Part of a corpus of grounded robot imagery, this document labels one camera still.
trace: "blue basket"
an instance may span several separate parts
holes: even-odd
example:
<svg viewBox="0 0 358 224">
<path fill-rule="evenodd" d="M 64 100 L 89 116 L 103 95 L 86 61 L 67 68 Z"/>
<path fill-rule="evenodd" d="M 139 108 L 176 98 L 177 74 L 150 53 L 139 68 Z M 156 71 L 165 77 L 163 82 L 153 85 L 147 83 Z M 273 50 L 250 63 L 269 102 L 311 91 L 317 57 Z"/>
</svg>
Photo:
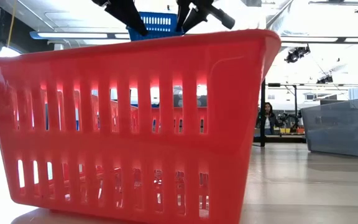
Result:
<svg viewBox="0 0 358 224">
<path fill-rule="evenodd" d="M 139 12 L 139 14 L 146 26 L 146 29 L 149 31 L 149 34 L 144 37 L 134 29 L 128 28 L 131 41 L 182 35 L 182 32 L 175 31 L 177 26 L 176 14 L 157 12 Z"/>
</svg>

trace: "yellow cable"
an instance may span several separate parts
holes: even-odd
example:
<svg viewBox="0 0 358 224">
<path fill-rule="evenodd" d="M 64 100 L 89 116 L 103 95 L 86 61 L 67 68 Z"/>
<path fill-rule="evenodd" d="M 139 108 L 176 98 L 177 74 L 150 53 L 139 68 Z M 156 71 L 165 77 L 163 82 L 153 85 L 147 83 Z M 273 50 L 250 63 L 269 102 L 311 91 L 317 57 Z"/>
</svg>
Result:
<svg viewBox="0 0 358 224">
<path fill-rule="evenodd" d="M 15 14 L 16 14 L 16 3 L 17 0 L 14 0 L 15 3 L 13 4 L 13 13 L 12 13 L 12 21 L 11 21 L 11 28 L 9 29 L 9 36 L 7 38 L 7 48 L 9 48 L 9 44 L 11 43 L 11 36 L 12 36 L 12 30 L 13 30 L 13 22 L 15 21 Z"/>
</svg>

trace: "basket rim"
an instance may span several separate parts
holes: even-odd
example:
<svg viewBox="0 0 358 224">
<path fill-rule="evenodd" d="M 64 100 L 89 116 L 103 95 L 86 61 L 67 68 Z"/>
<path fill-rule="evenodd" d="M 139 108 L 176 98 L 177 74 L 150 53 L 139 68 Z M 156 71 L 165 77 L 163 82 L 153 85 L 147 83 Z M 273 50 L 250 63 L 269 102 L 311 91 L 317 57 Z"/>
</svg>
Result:
<svg viewBox="0 0 358 224">
<path fill-rule="evenodd" d="M 181 37 L 147 39 L 144 41 L 135 41 L 121 44 L 110 44 L 58 51 L 28 53 L 16 57 L 0 58 L 0 67 L 9 66 L 10 64 L 17 62 L 34 63 L 70 57 L 84 57 L 84 55 L 86 54 L 105 54 L 109 52 L 114 52 L 114 54 L 130 54 L 161 48 L 188 47 L 192 45 L 214 45 L 221 44 L 224 42 L 233 43 L 247 42 L 253 40 L 264 40 L 266 43 L 266 52 L 275 52 L 274 54 L 265 54 L 265 68 L 270 68 L 277 52 L 280 50 L 281 40 L 280 36 L 275 32 L 271 30 L 262 29 L 248 29 L 231 32 L 215 32 L 210 34 L 184 35 Z"/>
</svg>

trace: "black spotlight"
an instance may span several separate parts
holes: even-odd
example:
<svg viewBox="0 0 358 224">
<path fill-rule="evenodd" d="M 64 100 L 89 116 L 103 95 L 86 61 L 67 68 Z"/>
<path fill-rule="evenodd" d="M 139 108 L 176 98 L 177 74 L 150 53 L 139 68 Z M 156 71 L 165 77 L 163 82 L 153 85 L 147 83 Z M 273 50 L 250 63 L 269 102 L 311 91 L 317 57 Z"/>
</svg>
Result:
<svg viewBox="0 0 358 224">
<path fill-rule="evenodd" d="M 325 84 L 325 83 L 333 83 L 333 76 L 332 75 L 326 75 L 323 78 L 320 78 L 317 80 L 317 84 Z"/>
<path fill-rule="evenodd" d="M 288 51 L 288 56 L 284 59 L 284 61 L 287 63 L 295 63 L 309 53 L 309 45 L 306 47 L 295 47 L 294 49 Z"/>
</svg>

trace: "robotic arm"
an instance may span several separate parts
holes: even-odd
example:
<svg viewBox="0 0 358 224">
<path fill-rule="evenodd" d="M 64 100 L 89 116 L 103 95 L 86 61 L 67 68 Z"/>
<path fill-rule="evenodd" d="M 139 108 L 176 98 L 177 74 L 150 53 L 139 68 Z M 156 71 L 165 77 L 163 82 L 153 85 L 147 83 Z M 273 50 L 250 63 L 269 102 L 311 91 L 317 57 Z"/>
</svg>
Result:
<svg viewBox="0 0 358 224">
<path fill-rule="evenodd" d="M 147 35 L 147 29 L 139 16 L 133 0 L 92 0 L 99 6 L 106 6 L 105 11 L 125 25 L 136 30 L 143 36 Z M 235 20 L 227 15 L 223 10 L 216 9 L 212 3 L 214 0 L 177 0 L 178 22 L 177 32 L 186 33 L 200 22 L 207 22 L 206 17 L 212 14 L 222 22 L 222 25 L 232 29 Z M 190 11 L 190 3 L 196 7 Z"/>
</svg>

